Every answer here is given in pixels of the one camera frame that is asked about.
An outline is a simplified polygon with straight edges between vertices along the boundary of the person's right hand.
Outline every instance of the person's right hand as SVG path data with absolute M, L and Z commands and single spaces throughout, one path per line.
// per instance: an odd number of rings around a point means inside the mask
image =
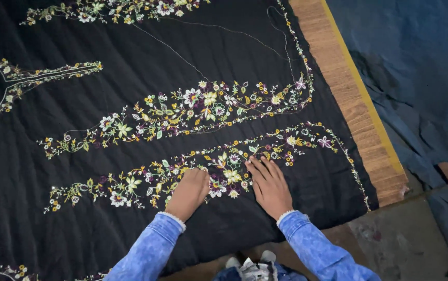
M 282 214 L 293 210 L 291 194 L 278 165 L 264 156 L 260 159 L 263 164 L 254 156 L 250 156 L 251 163 L 245 162 L 252 174 L 255 198 L 267 214 L 279 220 Z

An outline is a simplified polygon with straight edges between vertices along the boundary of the yellow edge strip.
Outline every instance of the yellow edge strip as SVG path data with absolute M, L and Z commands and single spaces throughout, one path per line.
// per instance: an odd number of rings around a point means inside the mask
M 375 109 L 375 106 L 373 105 L 373 102 L 371 101 L 370 95 L 369 95 L 368 91 L 366 90 L 366 86 L 364 85 L 363 80 L 361 79 L 361 76 L 359 76 L 359 72 L 357 71 L 356 65 L 354 64 L 354 61 L 352 61 L 352 58 L 349 54 L 349 50 L 347 49 L 347 46 L 345 45 L 344 39 L 342 38 L 342 35 L 340 34 L 340 31 L 337 27 L 337 24 L 335 23 L 335 19 L 333 18 L 333 15 L 331 14 L 330 8 L 328 7 L 326 0 L 321 0 L 321 4 L 323 5 L 324 12 L 325 12 L 328 20 L 330 21 L 331 28 L 333 29 L 333 34 L 337 38 L 338 44 L 340 45 L 340 49 L 342 50 L 342 54 L 345 58 L 345 61 L 347 62 L 347 65 L 349 66 L 350 72 L 352 73 L 352 77 L 354 78 L 357 88 L 359 89 L 361 98 L 363 99 L 366 107 L 368 108 L 368 113 L 370 114 L 373 125 L 375 126 L 375 129 L 377 130 L 378 137 L 380 137 L 382 146 L 385 148 L 385 150 L 387 151 L 387 154 L 389 155 L 389 161 L 390 161 L 392 167 L 396 170 L 396 172 L 398 174 L 404 174 L 404 169 L 401 165 L 401 162 L 399 161 L 396 151 L 394 150 L 394 148 L 392 147 L 392 144 L 390 143 L 389 136 L 387 135 L 387 132 L 385 131 L 382 120 L 378 116 L 377 110 Z

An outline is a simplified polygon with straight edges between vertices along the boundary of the wooden table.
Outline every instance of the wooden table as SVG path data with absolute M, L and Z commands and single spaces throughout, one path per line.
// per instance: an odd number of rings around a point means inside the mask
M 310 51 L 356 141 L 383 207 L 403 199 L 406 174 L 325 0 L 290 0 Z

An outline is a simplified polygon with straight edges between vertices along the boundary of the blue denim jacket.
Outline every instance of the blue denim jacket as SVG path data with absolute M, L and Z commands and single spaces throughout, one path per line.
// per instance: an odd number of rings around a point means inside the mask
M 295 211 L 287 214 L 280 219 L 278 226 L 305 267 L 320 281 L 380 280 L 373 271 L 356 264 L 349 252 L 333 245 L 302 213 Z M 182 222 L 165 213 L 158 213 L 104 280 L 156 280 L 184 229 Z M 279 264 L 276 266 L 279 281 L 306 280 Z

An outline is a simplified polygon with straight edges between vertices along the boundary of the person's left hand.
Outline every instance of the person's left hand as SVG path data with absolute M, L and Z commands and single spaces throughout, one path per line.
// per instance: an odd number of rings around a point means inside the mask
M 210 176 L 198 168 L 184 172 L 165 212 L 182 221 L 188 220 L 210 192 Z

